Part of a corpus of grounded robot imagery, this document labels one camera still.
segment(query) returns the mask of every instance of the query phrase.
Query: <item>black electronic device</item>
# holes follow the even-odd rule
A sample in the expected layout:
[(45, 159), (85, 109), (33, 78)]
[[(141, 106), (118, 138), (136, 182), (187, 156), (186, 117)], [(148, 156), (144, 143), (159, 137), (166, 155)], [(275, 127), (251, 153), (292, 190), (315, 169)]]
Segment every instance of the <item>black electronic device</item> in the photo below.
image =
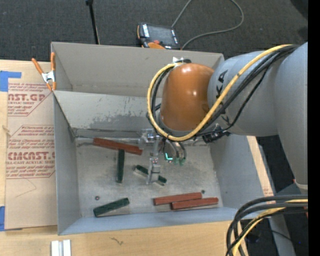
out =
[(137, 38), (144, 48), (181, 50), (177, 33), (170, 26), (141, 22), (137, 27)]

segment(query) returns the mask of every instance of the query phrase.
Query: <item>bin floor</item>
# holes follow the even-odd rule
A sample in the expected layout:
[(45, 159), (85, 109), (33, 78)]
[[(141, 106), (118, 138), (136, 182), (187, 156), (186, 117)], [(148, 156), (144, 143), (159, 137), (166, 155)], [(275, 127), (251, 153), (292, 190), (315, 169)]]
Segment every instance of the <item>bin floor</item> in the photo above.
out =
[(159, 156), (160, 175), (167, 179), (166, 185), (146, 184), (146, 177), (134, 171), (136, 165), (148, 168), (152, 145), (147, 145), (142, 155), (125, 153), (123, 182), (117, 183), (118, 151), (94, 146), (88, 139), (78, 139), (76, 155), (81, 216), (92, 217), (94, 208), (122, 198), (128, 198), (130, 204), (105, 215), (167, 212), (171, 211), (170, 205), (154, 206), (153, 198), (192, 192), (202, 192), (202, 198), (219, 198), (218, 204), (202, 208), (222, 207), (210, 147), (199, 143), (185, 145), (185, 149), (187, 158), (183, 166), (168, 163), (163, 155)]

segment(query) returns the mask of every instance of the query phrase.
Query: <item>yellow cable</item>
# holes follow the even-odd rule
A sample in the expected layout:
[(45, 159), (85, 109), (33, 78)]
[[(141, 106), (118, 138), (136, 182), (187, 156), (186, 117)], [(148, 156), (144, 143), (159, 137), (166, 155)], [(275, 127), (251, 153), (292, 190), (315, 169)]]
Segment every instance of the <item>yellow cable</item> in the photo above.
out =
[(214, 112), (217, 110), (217, 108), (219, 107), (220, 103), (222, 102), (222, 100), (226, 97), (227, 93), (229, 92), (229, 90), (231, 89), (231, 87), (236, 83), (236, 81), (238, 80), (238, 78), (245, 72), (247, 71), (254, 63), (256, 63), (257, 61), (259, 61), (260, 59), (262, 59), (263, 57), (265, 57), (266, 55), (275, 52), (283, 47), (286, 46), (290, 46), (291, 44), (283, 44), (283, 45), (279, 45), (273, 48), (270, 48), (262, 53), (260, 53), (258, 56), (256, 56), (255, 58), (253, 58), (251, 61), (249, 61), (239, 72), (238, 74), (236, 74), (232, 80), (228, 83), (228, 85), (225, 87), (225, 89), (223, 90), (223, 92), (221, 93), (220, 97), (215, 101), (215, 103), (213, 104), (213, 106), (211, 107), (211, 109), (209, 110), (209, 112), (206, 114), (206, 116), (204, 117), (204, 119), (199, 123), (199, 125), (192, 130), (190, 133), (188, 133), (187, 135), (181, 136), (181, 137), (176, 137), (176, 136), (172, 136), (170, 134), (168, 134), (167, 132), (165, 132), (163, 129), (161, 129), (159, 127), (159, 125), (157, 124), (157, 122), (155, 121), (153, 114), (151, 112), (151, 92), (152, 89), (154, 87), (154, 84), (156, 82), (156, 79), (158, 78), (158, 76), (160, 76), (162, 74), (162, 72), (164, 72), (165, 70), (180, 65), (182, 63), (172, 63), (172, 64), (168, 64), (167, 66), (163, 67), (162, 69), (160, 69), (156, 75), (153, 77), (150, 85), (149, 85), (149, 89), (147, 92), (147, 111), (148, 111), (148, 116), (150, 118), (150, 121), (152, 123), (152, 125), (154, 126), (154, 128), (157, 130), (157, 132), (159, 134), (161, 134), (163, 137), (168, 138), (171, 141), (176, 141), (176, 142), (181, 142), (181, 141), (185, 141), (188, 140), (190, 138), (192, 138), (193, 136), (195, 136), (197, 134), (197, 132), (199, 132), (204, 126), (205, 124), (208, 123), (208, 121), (210, 120), (211, 116), (214, 114)]
[[(289, 200), (289, 201), (286, 201), (286, 203), (307, 203), (308, 202), (308, 199), (292, 199), (292, 200)], [(260, 213), (257, 217), (255, 217), (253, 220), (251, 220), (248, 224), (247, 224), (247, 227), (250, 226), (250, 228), (248, 228), (248, 230), (244, 233), (244, 235), (242, 236), (241, 239), (239, 239), (239, 241), (234, 245), (234, 247), (232, 248), (232, 254), (235, 256), (237, 251), (238, 251), (238, 248), (240, 246), (240, 244), (242, 243), (243, 239), (249, 234), (249, 232), (260, 222), (263, 220), (263, 216), (266, 216), (266, 215), (270, 215), (270, 214), (273, 214), (275, 212), (278, 212), (282, 209), (285, 209), (285, 207), (279, 207), (279, 208), (272, 208), (272, 209), (268, 209), (268, 210), (265, 210), (263, 211), (262, 213)]]

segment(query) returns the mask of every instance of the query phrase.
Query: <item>gray carpet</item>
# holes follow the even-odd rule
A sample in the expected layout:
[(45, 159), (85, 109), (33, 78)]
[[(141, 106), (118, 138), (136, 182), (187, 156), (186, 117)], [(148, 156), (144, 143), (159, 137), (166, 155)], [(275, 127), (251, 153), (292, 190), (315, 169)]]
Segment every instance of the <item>gray carpet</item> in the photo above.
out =
[[(102, 45), (139, 47), (137, 24), (171, 26), (187, 0), (95, 0), (93, 9)], [(308, 0), (237, 0), (244, 13), (235, 30), (201, 37), (185, 50), (222, 53), (225, 59), (281, 44), (308, 41)], [(232, 28), (241, 13), (230, 0), (194, 0), (176, 23), (183, 45), (208, 32)], [(0, 59), (49, 61), (50, 43), (95, 44), (85, 0), (0, 0)], [(292, 173), (277, 136), (258, 138), (277, 192), (292, 183)], [(297, 256), (309, 254), (305, 215), (286, 218)], [(271, 230), (248, 243), (251, 256), (277, 256)]]

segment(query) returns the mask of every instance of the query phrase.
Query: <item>black wire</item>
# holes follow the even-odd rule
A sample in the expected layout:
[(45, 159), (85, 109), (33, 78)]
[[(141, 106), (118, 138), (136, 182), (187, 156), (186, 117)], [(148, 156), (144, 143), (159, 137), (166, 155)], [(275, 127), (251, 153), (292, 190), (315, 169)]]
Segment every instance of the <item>black wire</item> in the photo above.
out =
[(156, 109), (156, 98), (157, 98), (158, 89), (159, 89), (159, 86), (160, 86), (162, 80), (165, 78), (167, 73), (172, 69), (173, 69), (173, 67), (170, 67), (170, 68), (168, 68), (168, 69), (166, 69), (165, 71), (162, 72), (162, 74), (158, 77), (156, 85), (155, 85), (155, 88), (153, 90), (153, 94), (152, 94), (152, 98), (151, 98), (151, 112), (152, 112), (153, 118), (155, 120), (157, 118), (155, 109)]
[(93, 0), (86, 0), (85, 3), (87, 6), (89, 6), (90, 10), (90, 16), (91, 16), (91, 23), (92, 23), (92, 28), (93, 28), (93, 33), (94, 33), (94, 40), (96, 45), (100, 45), (99, 41), (99, 36), (98, 36), (98, 29), (96, 26), (96, 20), (95, 20), (95, 13), (93, 9)]
[[(294, 200), (294, 199), (308, 199), (307, 195), (273, 195), (273, 196), (266, 196), (266, 197), (261, 197), (261, 198), (257, 198), (254, 200), (251, 200), (247, 203), (245, 203), (242, 207), (240, 207), (238, 209), (238, 211), (235, 214), (234, 219), (236, 219), (238, 216), (242, 215), (243, 212), (245, 212), (246, 209), (257, 205), (257, 204), (261, 204), (261, 203), (267, 203), (267, 202), (272, 202), (272, 201), (289, 201), (289, 200)], [(226, 243), (229, 244), (231, 241), (231, 233), (232, 230), (234, 229), (234, 226), (232, 226), (232, 223), (229, 226), (229, 229), (227, 230), (227, 234), (226, 234)]]
[(244, 110), (245, 106), (247, 105), (248, 101), (251, 99), (252, 95), (255, 93), (255, 91), (257, 90), (257, 88), (259, 87), (259, 85), (261, 84), (261, 82), (263, 81), (267, 71), (269, 70), (271, 64), (274, 61), (272, 61), (271, 63), (268, 64), (268, 67), (266, 67), (266, 70), (264, 71), (262, 77), (260, 78), (260, 80), (257, 82), (257, 84), (253, 87), (253, 89), (251, 90), (251, 92), (249, 93), (249, 95), (247, 96), (247, 98), (244, 100), (244, 102), (242, 103), (238, 113), (236, 114), (233, 122), (225, 129), (223, 129), (223, 131), (227, 131), (228, 129), (230, 129), (231, 127), (233, 127), (235, 125), (235, 123), (237, 122), (238, 118), (240, 117), (242, 111)]
[(241, 232), (240, 236), (236, 238), (236, 240), (230, 244), (228, 247), (227, 247), (227, 251), (226, 251), (226, 256), (233, 256), (233, 253), (232, 253), (232, 248), (245, 236), (246, 232), (249, 230), (249, 228), (254, 225), (257, 221), (261, 220), (261, 219), (265, 219), (265, 218), (268, 218), (268, 217), (272, 217), (272, 216), (277, 216), (277, 215), (286, 215), (286, 214), (300, 214), (300, 213), (307, 213), (308, 210), (307, 209), (298, 209), (298, 210), (290, 210), (290, 211), (283, 211), (283, 210), (280, 210), (280, 211), (277, 211), (277, 212), (274, 212), (274, 213), (271, 213), (271, 214), (266, 214), (264, 216), (260, 216), (258, 218), (255, 219), (255, 221), (251, 224), (251, 225), (247, 225), (243, 231)]
[(238, 233), (238, 222), (245, 217), (246, 215), (254, 212), (258, 212), (261, 210), (268, 210), (268, 209), (274, 209), (274, 208), (297, 208), (297, 207), (306, 207), (308, 206), (308, 203), (302, 202), (302, 203), (275, 203), (275, 204), (267, 204), (267, 205), (260, 205), (256, 207), (252, 207), (251, 209), (248, 209), (244, 211), (242, 214), (238, 215), (236, 219), (233, 220), (231, 223), (231, 226), (233, 228), (234, 237), (237, 238), (239, 236)]
[[(277, 60), (279, 60), (280, 58), (283, 58), (289, 54), (291, 54), (296, 48), (298, 47), (298, 45), (288, 45), (285, 46), (277, 51), (274, 51), (272, 53), (270, 53), (269, 55), (267, 55), (260, 63), (258, 63), (254, 69), (252, 69), (252, 71), (246, 76), (246, 78), (241, 82), (241, 84), (236, 88), (236, 90), (234, 91), (234, 93), (225, 101), (225, 103), (223, 103), (223, 105), (221, 106), (221, 108), (215, 112), (214, 115), (212, 115), (211, 120), (208, 122), (208, 126), (210, 126), (216, 119), (218, 119), (218, 117), (226, 110), (226, 108), (235, 100), (235, 98), (240, 94), (241, 91), (243, 91), (243, 89), (245, 87), (247, 87), (247, 85), (255, 78), (257, 77), (257, 75), (259, 75), (263, 70), (264, 70), (264, 74), (262, 75), (262, 78), (259, 80), (259, 82), (256, 84), (256, 86), (254, 87), (254, 89), (251, 91), (251, 93), (249, 94), (249, 96), (246, 98), (245, 102), (241, 105), (240, 111), (237, 113), (236, 115), (236, 119), (233, 121), (232, 125), (230, 125), (228, 128), (225, 128), (221, 131), (215, 131), (215, 132), (225, 132), (227, 131), (229, 128), (231, 128), (236, 121), (238, 120), (242, 110), (244, 109), (245, 105), (247, 104), (247, 102), (249, 101), (249, 99), (251, 98), (251, 96), (254, 94), (255, 90), (257, 89), (257, 87), (261, 84), (268, 68)], [(200, 137), (200, 136), (206, 136), (212, 134), (212, 132), (205, 132), (205, 133), (198, 133), (196, 136)]]
[[(250, 209), (248, 209), (251, 206), (254, 206), (256, 204), (260, 204), (260, 203), (265, 203), (265, 202), (270, 202), (270, 201), (280, 201), (280, 200), (293, 200), (293, 199), (308, 199), (307, 195), (282, 195), (282, 196), (267, 196), (267, 197), (262, 197), (262, 198), (258, 198), (255, 200), (252, 200), (246, 204), (244, 204), (235, 214), (235, 217), (232, 221), (232, 223), (230, 224), (228, 230), (227, 230), (227, 234), (226, 234), (226, 244), (229, 245), (231, 243), (231, 234), (232, 231), (234, 231), (234, 235), (235, 237), (238, 235), (238, 221), (240, 221), (244, 216), (256, 212), (256, 211), (261, 211), (261, 210), (265, 210), (265, 209), (272, 209), (272, 208), (278, 208), (281, 207), (280, 203), (274, 203), (274, 204), (267, 204), (267, 205), (260, 205), (260, 206), (256, 206), (256, 207), (252, 207)], [(297, 205), (293, 204), (293, 203), (284, 203), (284, 204), (289, 204), (290, 207), (294, 207)], [(304, 204), (303, 203), (299, 203), (298, 204), (299, 207), (303, 207)]]

